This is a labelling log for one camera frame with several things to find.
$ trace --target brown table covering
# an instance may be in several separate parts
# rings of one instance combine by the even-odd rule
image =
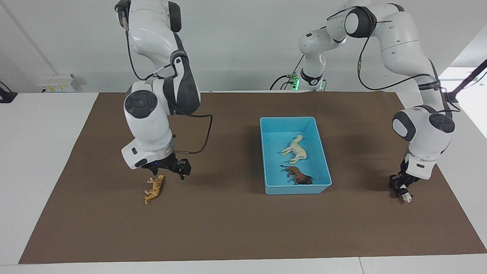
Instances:
[[[20,263],[275,259],[485,253],[441,172],[394,198],[407,142],[391,127],[396,94],[202,94],[207,148],[184,181],[167,176],[144,204],[148,170],[120,153],[132,135],[124,94],[100,94]],[[260,117],[313,116],[333,185],[320,195],[264,193]],[[178,150],[203,144],[207,120],[170,117]]]

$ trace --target yellow toy tiger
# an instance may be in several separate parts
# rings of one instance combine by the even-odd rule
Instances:
[[[152,177],[149,178],[149,181],[147,181],[147,183],[152,184],[152,189],[149,191],[145,190],[145,193],[147,194],[147,196],[145,196],[144,202],[146,203],[146,205],[148,205],[148,203],[147,203],[148,200],[154,199],[157,196],[159,196],[163,182],[164,182],[164,176],[163,175],[159,175],[159,177],[156,180],[152,179]]]

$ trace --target black joint cap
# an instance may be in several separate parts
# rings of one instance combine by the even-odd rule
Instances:
[[[157,96],[148,90],[138,90],[125,99],[125,110],[137,119],[148,117],[157,106]]]
[[[398,11],[404,11],[404,8],[401,6],[401,5],[398,5],[398,4],[394,4],[394,3],[388,3],[389,5],[394,5],[396,6],[397,10]]]
[[[169,20],[171,22],[171,31],[179,32],[181,30],[181,8],[178,4],[169,1]]]
[[[345,28],[347,34],[354,38],[369,37],[377,25],[377,18],[375,15],[366,7],[356,7],[347,14],[345,22],[351,14],[355,14],[357,16],[358,26],[357,29],[352,33],[349,33]]]
[[[455,122],[453,122],[453,119],[444,114],[431,114],[429,121],[433,127],[443,131],[444,133],[452,133],[455,131]]]

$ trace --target wall socket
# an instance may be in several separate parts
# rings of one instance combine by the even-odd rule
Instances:
[[[42,92],[75,92],[78,82],[71,74],[45,75],[39,77],[38,85]]]

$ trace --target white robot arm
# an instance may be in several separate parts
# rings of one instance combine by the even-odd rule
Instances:
[[[342,45],[347,36],[377,37],[385,67],[415,79],[418,84],[423,105],[396,113],[392,124],[394,131],[410,144],[401,171],[390,177],[389,186],[410,202],[407,187],[420,178],[430,178],[436,160],[448,147],[455,130],[452,110],[441,92],[433,63],[421,48],[414,20],[397,4],[349,0],[327,21],[326,28],[300,39],[300,50],[306,56],[300,82],[305,87],[319,90],[325,66],[323,52]],[[357,68],[359,79],[360,69],[361,57]]]
[[[200,105],[200,92],[177,32],[181,29],[180,8],[162,0],[121,0],[115,7],[130,47],[146,56],[158,80],[135,82],[124,100],[125,118],[135,139],[122,149],[127,165],[169,169],[184,179],[191,171],[187,159],[174,154],[173,134],[167,115],[191,115]],[[175,73],[162,78],[158,71],[172,66]]]

